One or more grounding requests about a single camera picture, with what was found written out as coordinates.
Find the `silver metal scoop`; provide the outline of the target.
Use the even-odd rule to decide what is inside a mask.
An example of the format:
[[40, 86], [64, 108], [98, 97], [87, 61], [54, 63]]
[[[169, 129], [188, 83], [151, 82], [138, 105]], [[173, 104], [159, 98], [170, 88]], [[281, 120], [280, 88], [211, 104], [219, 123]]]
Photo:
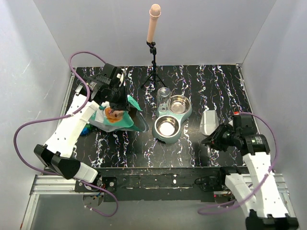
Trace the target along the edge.
[[219, 120], [217, 112], [215, 110], [207, 110], [202, 113], [200, 132], [208, 137], [211, 135], [219, 126]]

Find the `green pet food bag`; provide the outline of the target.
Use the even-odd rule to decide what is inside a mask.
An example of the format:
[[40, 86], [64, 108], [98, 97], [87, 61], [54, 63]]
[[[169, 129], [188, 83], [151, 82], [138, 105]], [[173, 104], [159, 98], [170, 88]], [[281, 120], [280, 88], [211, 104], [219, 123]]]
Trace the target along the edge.
[[89, 123], [105, 132], [139, 131], [147, 132], [149, 125], [142, 115], [138, 102], [127, 96], [129, 111], [112, 110], [109, 102], [102, 103], [99, 109], [91, 116]]

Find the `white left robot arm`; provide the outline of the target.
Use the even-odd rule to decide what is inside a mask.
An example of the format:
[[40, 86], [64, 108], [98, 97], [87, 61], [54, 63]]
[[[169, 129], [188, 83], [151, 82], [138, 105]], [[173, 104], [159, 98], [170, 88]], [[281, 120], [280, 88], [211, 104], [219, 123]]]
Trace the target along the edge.
[[45, 144], [36, 145], [34, 153], [52, 171], [65, 179], [85, 181], [90, 191], [102, 186], [98, 171], [72, 158], [73, 147], [92, 115], [108, 105], [113, 118], [130, 110], [126, 93], [124, 69], [105, 64], [102, 71], [79, 84], [64, 118]]

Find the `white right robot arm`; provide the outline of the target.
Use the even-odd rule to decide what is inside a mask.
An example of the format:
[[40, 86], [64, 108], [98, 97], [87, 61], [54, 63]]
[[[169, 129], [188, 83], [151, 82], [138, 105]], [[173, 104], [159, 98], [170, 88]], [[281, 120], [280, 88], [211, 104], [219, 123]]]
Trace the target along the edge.
[[235, 147], [241, 153], [251, 185], [244, 181], [236, 167], [222, 167], [217, 178], [218, 187], [230, 190], [242, 208], [248, 230], [296, 230], [297, 218], [291, 217], [280, 196], [274, 178], [270, 148], [266, 137], [254, 126], [254, 114], [238, 112], [229, 122], [219, 124], [215, 110], [203, 112], [200, 132], [206, 136], [202, 141], [210, 150], [226, 151]]

